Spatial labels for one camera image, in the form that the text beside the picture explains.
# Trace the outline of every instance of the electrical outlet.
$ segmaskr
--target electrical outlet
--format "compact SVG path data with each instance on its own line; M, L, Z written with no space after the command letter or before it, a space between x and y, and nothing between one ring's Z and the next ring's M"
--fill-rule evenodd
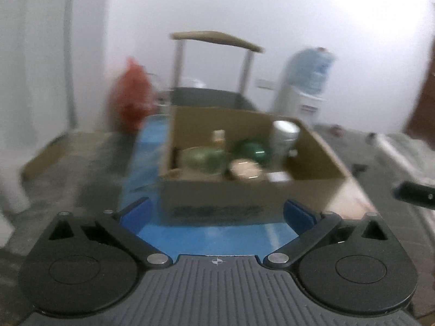
M275 89L275 82L268 81L267 79L257 79L255 84L257 88Z

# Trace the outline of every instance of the grey ridged surface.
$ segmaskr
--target grey ridged surface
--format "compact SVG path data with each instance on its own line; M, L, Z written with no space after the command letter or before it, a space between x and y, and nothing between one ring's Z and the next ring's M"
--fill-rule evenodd
M335 314L308 299L292 277L261 267L253 256L180 256L147 272L137 289L111 309L82 319L32 314L24 326L419 325L403 311L375 318Z

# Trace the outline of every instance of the open cardboard box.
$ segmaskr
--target open cardboard box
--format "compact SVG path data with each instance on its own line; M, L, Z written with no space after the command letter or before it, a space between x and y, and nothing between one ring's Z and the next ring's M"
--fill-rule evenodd
M298 155L286 163L291 181L244 183L224 177L216 181L194 181L172 175L176 162L174 149L209 146L212 132L220 129L225 130L229 152L243 139L258 139L267 144L276 119L260 112L174 107L160 166L162 222L177 225L280 222L287 199L294 199L317 212L324 210L345 181L346 174L310 130L294 118L280 117L301 128L296 145Z

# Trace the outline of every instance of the dark handle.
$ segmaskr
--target dark handle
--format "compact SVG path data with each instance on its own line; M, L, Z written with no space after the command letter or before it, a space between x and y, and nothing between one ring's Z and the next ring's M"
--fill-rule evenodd
M393 191L394 197L410 204L435 209L435 188L404 181Z

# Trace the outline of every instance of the plastic bag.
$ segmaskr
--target plastic bag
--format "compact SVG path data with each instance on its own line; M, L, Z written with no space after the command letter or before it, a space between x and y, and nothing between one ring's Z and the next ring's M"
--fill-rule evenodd
M145 118L155 113L151 83L144 68L132 57L127 59L127 70L112 90L110 106L128 133L137 133Z

